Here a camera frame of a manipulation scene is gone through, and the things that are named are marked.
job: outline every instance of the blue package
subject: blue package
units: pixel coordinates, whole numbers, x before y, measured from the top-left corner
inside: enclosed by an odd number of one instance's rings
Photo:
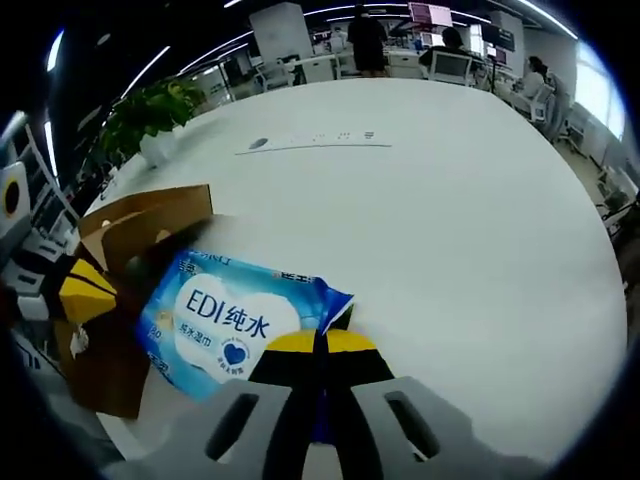
[[[196,400],[231,378],[249,378],[267,345],[329,325],[353,295],[318,277],[185,250],[174,258],[136,325],[152,363]]]

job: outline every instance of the ceiling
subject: ceiling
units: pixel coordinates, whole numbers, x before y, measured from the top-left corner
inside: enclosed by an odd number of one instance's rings
[[[15,109],[33,112],[38,122],[48,115],[53,124],[60,174],[73,175],[84,155],[83,148],[76,149],[78,144],[85,138],[95,137],[108,114],[110,102],[124,92],[165,46],[171,48],[141,77],[138,85],[175,75],[203,53],[248,31],[251,13],[280,1],[243,0],[227,9],[222,6],[223,0],[84,1],[80,6],[62,7],[49,2],[44,7],[38,5],[38,15],[33,15],[33,5],[16,4],[15,17],[26,30],[19,37],[18,34],[3,33],[7,36],[5,44],[10,45],[8,64],[12,66],[14,83],[11,95],[3,102],[0,122],[6,123],[9,112]],[[353,2],[313,0],[298,3],[303,11],[309,12]],[[403,2],[388,0],[388,3]],[[432,3],[487,18],[488,12],[504,9],[521,15],[529,28],[558,31],[539,15],[527,12],[515,0],[432,0]],[[402,8],[385,8],[388,13],[406,13]],[[313,28],[326,18],[341,13],[308,16],[307,24]],[[465,20],[455,17],[454,20]],[[62,28],[64,35],[56,68],[47,73],[46,57]],[[99,44],[107,34],[108,39]],[[96,116],[78,132],[82,119],[101,106],[103,108],[98,109]]]

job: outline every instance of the green plant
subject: green plant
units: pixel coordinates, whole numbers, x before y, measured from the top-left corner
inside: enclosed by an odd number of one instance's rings
[[[190,83],[171,80],[137,89],[113,107],[100,136],[100,146],[117,163],[140,151],[145,134],[155,137],[184,126],[206,100]]]

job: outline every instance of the desk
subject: desk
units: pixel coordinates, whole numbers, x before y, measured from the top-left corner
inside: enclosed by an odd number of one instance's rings
[[[390,146],[237,155],[262,137],[267,149],[365,131]],[[605,399],[626,348],[613,250],[566,162],[495,96],[324,82],[225,105],[177,135],[174,162],[148,171],[134,157],[108,201],[209,182],[218,215],[196,248],[354,293],[351,328],[499,452],[553,461]],[[192,405],[152,368],[137,421],[100,419],[135,458]]]

